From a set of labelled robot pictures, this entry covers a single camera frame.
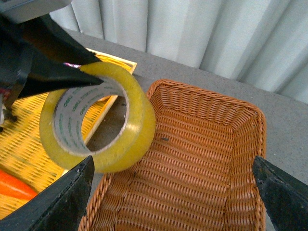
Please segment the orange object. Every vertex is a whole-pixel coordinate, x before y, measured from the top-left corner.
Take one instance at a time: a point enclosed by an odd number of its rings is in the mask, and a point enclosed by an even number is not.
[[[0,170],[0,194],[31,200],[37,193],[27,184]]]

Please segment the woven basket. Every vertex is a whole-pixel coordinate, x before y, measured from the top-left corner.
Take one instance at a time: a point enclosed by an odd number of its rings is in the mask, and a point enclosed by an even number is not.
[[[79,230],[264,231],[252,173],[254,157],[265,157],[260,109],[171,80],[147,96],[157,122],[149,151],[103,176]]]

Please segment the gray table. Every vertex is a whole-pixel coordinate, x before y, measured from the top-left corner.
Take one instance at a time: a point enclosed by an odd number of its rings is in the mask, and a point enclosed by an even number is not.
[[[168,78],[255,104],[267,120],[267,159],[308,184],[307,104],[102,39],[68,33],[84,47],[137,62],[134,76],[144,91],[155,80]],[[95,176],[93,186],[99,180]],[[267,230],[274,230],[269,217]]]

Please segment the tape roll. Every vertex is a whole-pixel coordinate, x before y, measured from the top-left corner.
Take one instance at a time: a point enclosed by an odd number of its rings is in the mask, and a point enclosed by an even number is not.
[[[40,116],[41,142],[50,158],[71,169],[92,155],[96,172],[124,170],[145,154],[154,137],[155,115],[136,79],[110,63],[93,63],[80,68],[104,80],[99,86],[51,92]],[[91,152],[81,135],[84,114],[97,100],[120,95],[127,102],[126,118],[120,133],[104,148]]]

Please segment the yellow mesh tray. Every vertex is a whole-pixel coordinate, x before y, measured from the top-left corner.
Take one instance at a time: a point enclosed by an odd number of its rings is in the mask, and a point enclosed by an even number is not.
[[[93,51],[104,62],[117,64],[131,74],[136,63],[108,54]],[[64,169],[50,160],[39,137],[39,117],[47,93],[17,100],[12,108],[17,122],[5,121],[0,133],[0,168],[41,192],[64,173]],[[87,111],[82,123],[85,143],[100,124],[117,96],[106,97],[96,102]],[[20,200],[0,194],[0,219],[6,217],[27,200]]]

